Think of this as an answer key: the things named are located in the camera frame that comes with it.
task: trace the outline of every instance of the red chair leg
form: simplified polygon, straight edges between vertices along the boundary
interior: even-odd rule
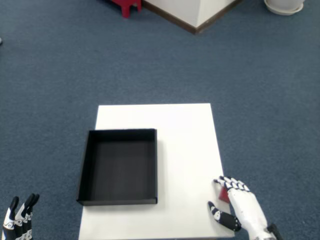
[[[124,18],[128,18],[130,16],[130,6],[122,6],[121,11]]]
[[[138,8],[138,11],[141,11],[141,0],[136,0],[136,6]]]

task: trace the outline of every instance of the white wall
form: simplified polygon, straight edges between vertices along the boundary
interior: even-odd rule
[[[196,27],[201,0],[146,0],[178,19]]]
[[[146,0],[186,23],[198,27],[234,0]]]
[[[217,14],[233,1],[234,0],[201,0],[198,19],[195,27],[203,24],[205,21]]]

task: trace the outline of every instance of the red stool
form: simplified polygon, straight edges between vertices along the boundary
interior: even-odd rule
[[[130,6],[137,5],[138,11],[141,11],[141,0],[112,0],[112,2],[121,6],[122,16],[128,18],[130,16]]]

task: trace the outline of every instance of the white robotic hand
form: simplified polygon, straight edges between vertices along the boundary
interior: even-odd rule
[[[276,240],[275,235],[267,230],[267,219],[256,196],[243,182],[225,176],[220,176],[214,182],[227,189],[230,203],[236,215],[235,217],[218,210],[209,201],[209,208],[218,223],[235,232],[239,231],[241,227],[244,228],[247,230],[250,240]]]

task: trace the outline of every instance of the brown baseboard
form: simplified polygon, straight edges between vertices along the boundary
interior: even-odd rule
[[[232,8],[234,8],[236,5],[238,5],[242,0],[235,0],[225,8],[223,8],[221,11],[216,13],[214,16],[209,18],[207,21],[202,23],[200,26],[195,27],[190,25],[189,23],[177,18],[176,16],[173,16],[172,14],[162,10],[161,8],[142,0],[142,6],[146,9],[148,9],[151,12],[154,12],[155,14],[158,14],[159,16],[163,17],[164,19],[168,20],[169,22],[178,25],[179,27],[187,30],[188,32],[192,34],[199,34],[203,32],[204,29],[209,27],[211,24],[213,24],[217,19],[221,18],[225,13],[230,11]]]

